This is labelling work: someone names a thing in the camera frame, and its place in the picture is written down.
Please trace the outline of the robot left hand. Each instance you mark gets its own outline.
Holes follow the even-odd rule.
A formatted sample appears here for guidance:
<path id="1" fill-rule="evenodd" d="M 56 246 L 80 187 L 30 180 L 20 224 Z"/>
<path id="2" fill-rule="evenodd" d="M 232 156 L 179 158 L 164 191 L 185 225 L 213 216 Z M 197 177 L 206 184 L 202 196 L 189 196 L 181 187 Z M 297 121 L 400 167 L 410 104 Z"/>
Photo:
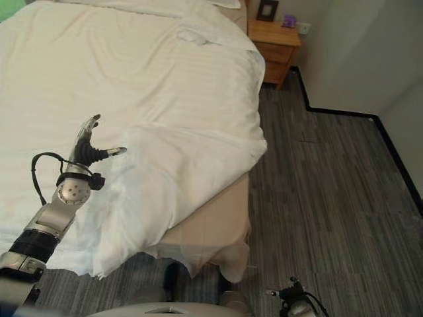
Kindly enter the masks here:
<path id="1" fill-rule="evenodd" d="M 69 160 L 71 162 L 89 167 L 90 165 L 92 165 L 92 163 L 107 159 L 109 157 L 122 155 L 127 152 L 127 148 L 125 147 L 116 147 L 112 149 L 97 149 L 91 145 L 93 129 L 98 126 L 98 121 L 100 117 L 100 114 L 91 116 L 81 126 L 77 134 L 75 146 L 69 156 Z"/>

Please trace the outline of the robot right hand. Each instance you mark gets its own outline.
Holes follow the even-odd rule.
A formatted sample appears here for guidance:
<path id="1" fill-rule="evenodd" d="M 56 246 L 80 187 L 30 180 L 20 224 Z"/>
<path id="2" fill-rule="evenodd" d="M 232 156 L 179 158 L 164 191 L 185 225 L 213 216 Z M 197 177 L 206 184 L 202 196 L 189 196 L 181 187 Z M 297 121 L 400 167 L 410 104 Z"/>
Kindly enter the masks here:
<path id="1" fill-rule="evenodd" d="M 290 277 L 290 281 L 291 286 L 279 291 L 266 289 L 265 294 L 272 297 L 278 297 L 282 301 L 293 300 L 300 297 L 305 292 L 300 280 L 297 277 Z"/>

